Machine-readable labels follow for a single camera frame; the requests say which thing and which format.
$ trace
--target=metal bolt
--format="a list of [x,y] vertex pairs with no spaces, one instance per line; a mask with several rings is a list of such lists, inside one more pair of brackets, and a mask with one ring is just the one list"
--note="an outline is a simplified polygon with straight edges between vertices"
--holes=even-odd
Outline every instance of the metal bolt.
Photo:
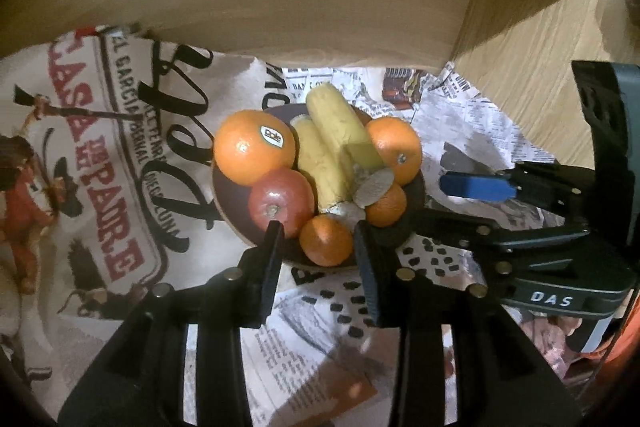
[[478,299],[484,299],[487,293],[489,293],[489,288],[484,284],[470,284],[466,287],[466,290]]
[[513,271],[513,266],[511,266],[509,261],[499,261],[495,264],[495,270],[500,275],[509,275]]
[[409,282],[414,279],[415,272],[411,268],[398,268],[396,277],[401,281]]
[[227,268],[222,272],[222,275],[228,281],[236,281],[242,277],[242,270],[237,266],[233,266],[231,268]]
[[153,288],[151,288],[152,295],[158,298],[165,297],[172,291],[174,291],[174,287],[171,286],[168,282],[159,282]]

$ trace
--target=blue gripper pad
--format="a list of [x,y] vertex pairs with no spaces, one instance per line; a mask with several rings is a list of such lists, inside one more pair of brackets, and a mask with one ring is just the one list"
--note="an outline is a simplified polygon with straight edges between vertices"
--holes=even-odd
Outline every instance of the blue gripper pad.
[[440,188],[447,196],[482,201],[505,201],[515,198],[517,194],[507,178],[464,172],[447,172],[440,178]]

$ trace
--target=fruit bowl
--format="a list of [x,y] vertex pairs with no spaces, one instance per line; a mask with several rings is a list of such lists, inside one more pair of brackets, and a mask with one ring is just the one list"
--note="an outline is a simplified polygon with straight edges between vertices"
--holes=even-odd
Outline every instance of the fruit bowl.
[[[354,107],[358,117],[367,123],[371,117]],[[272,114],[284,123],[289,124],[292,118],[300,114],[308,114],[306,104],[292,103],[287,105],[279,105],[278,107],[270,107],[265,112]],[[229,226],[238,234],[238,236],[248,245],[255,246],[262,241],[264,232],[252,221],[249,216],[248,201],[251,187],[242,187],[235,184],[227,178],[220,169],[215,166],[212,168],[212,186],[213,197],[216,201],[220,214]],[[425,188],[422,173],[418,175],[407,185],[402,187],[406,194],[407,206],[402,217],[390,227],[380,229],[372,227],[376,240],[382,247],[397,248],[404,243],[411,234],[411,224],[409,215],[414,211],[424,207]],[[284,261],[286,263],[300,267],[316,267],[315,263],[310,261],[300,248],[297,239],[286,239],[284,244]],[[355,266],[355,256],[351,256],[342,264],[334,268],[353,267]]]

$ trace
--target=tangerine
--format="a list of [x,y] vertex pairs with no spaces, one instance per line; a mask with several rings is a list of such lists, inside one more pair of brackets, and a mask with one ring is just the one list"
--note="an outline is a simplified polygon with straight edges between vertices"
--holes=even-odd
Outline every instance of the tangerine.
[[374,204],[364,209],[369,221],[374,227],[389,227],[394,224],[406,210],[406,194],[397,183],[391,185]]
[[319,266],[338,266],[353,251],[351,232],[326,214],[307,221],[298,240],[306,256]]
[[283,121],[245,109],[223,121],[213,141],[213,156],[227,178],[250,187],[273,169],[290,169],[296,159],[296,142]]
[[406,185],[420,171],[422,145],[408,123],[394,116],[383,116],[367,124],[367,132],[385,165],[390,167],[396,183]]

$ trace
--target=apple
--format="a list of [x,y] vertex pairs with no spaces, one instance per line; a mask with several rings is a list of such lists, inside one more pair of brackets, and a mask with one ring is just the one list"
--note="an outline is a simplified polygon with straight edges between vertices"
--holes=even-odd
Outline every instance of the apple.
[[251,188],[249,215],[261,229],[279,221],[285,237],[298,237],[300,230],[316,212],[316,198],[307,179],[293,169],[267,172]]

